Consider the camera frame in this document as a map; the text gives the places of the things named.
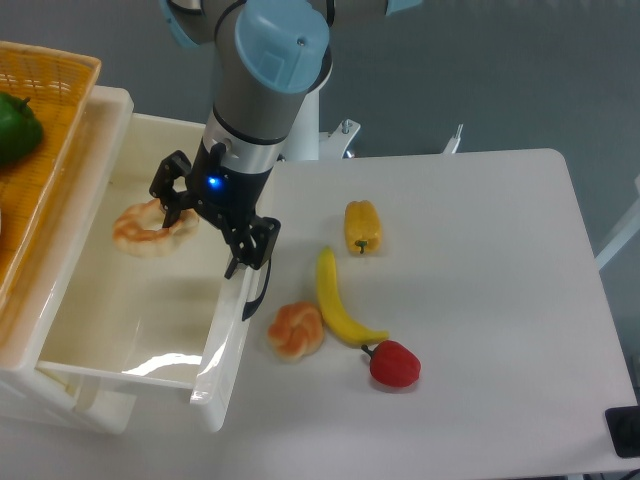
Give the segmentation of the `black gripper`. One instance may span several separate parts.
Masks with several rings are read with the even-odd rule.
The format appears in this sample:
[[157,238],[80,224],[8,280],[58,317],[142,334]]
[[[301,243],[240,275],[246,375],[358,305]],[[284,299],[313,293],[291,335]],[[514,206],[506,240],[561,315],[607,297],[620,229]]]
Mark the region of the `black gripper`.
[[[160,162],[149,193],[160,202],[163,228],[176,225],[187,211],[219,228],[231,251],[224,273],[231,279],[241,265],[259,270],[271,259],[281,222],[256,214],[271,170],[253,174],[232,170],[222,164],[225,154],[223,143],[207,149],[201,141],[192,167],[183,151],[174,151]],[[180,178],[187,180],[187,188],[178,192],[175,182]]]

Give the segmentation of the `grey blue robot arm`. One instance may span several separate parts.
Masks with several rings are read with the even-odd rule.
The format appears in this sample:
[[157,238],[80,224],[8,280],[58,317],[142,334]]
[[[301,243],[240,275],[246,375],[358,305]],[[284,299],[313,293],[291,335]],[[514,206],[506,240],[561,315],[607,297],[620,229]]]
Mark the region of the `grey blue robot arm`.
[[163,1],[177,42],[212,44],[223,76],[193,160],[163,159],[149,188],[163,225],[194,211],[220,230],[231,259],[260,269],[271,258],[278,220],[256,204],[306,96],[331,66],[330,29],[416,7],[414,1]]

